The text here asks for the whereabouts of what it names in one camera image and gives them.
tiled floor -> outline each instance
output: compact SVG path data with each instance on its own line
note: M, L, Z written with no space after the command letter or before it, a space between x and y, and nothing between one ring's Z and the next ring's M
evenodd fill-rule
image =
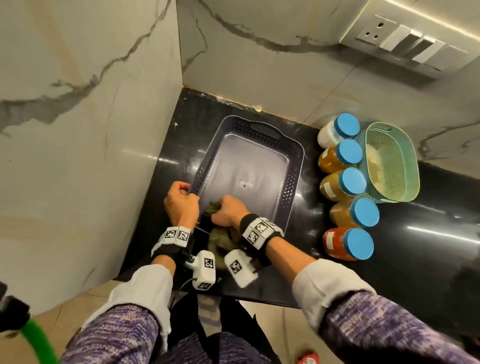
M36 316L50 338L58 355L75 331L104 302L119 282L110 281L73 298L64 304ZM283 364L293 364L296 353L305 348L315 350L321 363L339 364L341 361L315 336L298 309L242 301L250 313L256 315L259 325L268 337ZM0 364L36 364L36 358L19 335L13 339L0 338Z

red object on floor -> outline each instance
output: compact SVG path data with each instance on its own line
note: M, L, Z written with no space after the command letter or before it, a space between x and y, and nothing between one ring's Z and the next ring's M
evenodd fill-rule
M298 359L297 364L320 364L320 359L316 353L312 352Z

black cable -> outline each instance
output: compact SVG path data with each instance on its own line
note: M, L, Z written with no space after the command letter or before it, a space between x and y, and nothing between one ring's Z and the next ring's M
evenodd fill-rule
M183 283L180 286L179 290L177 291L177 294L175 295L175 297L173 297L173 300L172 300L172 303L170 304L170 307L168 308L169 311L172 309L173 304L175 303L176 299L179 297L180 291L183 288L183 286L185 286L185 284L187 284L188 282L191 282L193 280L197 280L197 278L190 278L189 280L185 281L185 283Z

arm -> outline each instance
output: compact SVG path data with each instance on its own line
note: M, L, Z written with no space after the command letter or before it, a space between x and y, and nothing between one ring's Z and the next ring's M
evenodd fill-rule
M231 196L221 203L213 223L239 229L249 214L245 205ZM478 363L407 310L377 295L353 270L315 260L280 237L267 242L264 254L292 286L311 328L343 362Z
M198 219L198 197L187 195L189 187L188 183L174 182L164 203L174 226L193 230ZM71 339L60 361L147 363L159 333L166 351L171 332L168 302L175 268L175 259L158 255L151 265L138 269L130 281L112 290L107 303Z

black pants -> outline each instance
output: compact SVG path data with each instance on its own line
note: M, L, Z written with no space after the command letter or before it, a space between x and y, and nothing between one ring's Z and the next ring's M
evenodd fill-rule
M243 306L233 298L222 298L220 302L220 321L222 332L229 332L244 339L256 350L267 356L272 363L280 364L267 337ZM198 318L198 301L195 293L183 297L170 311L172 332L168 336L168 348L175 346L180 340L197 333L203 349L214 362L218 363L219 334L206 337L204 328Z

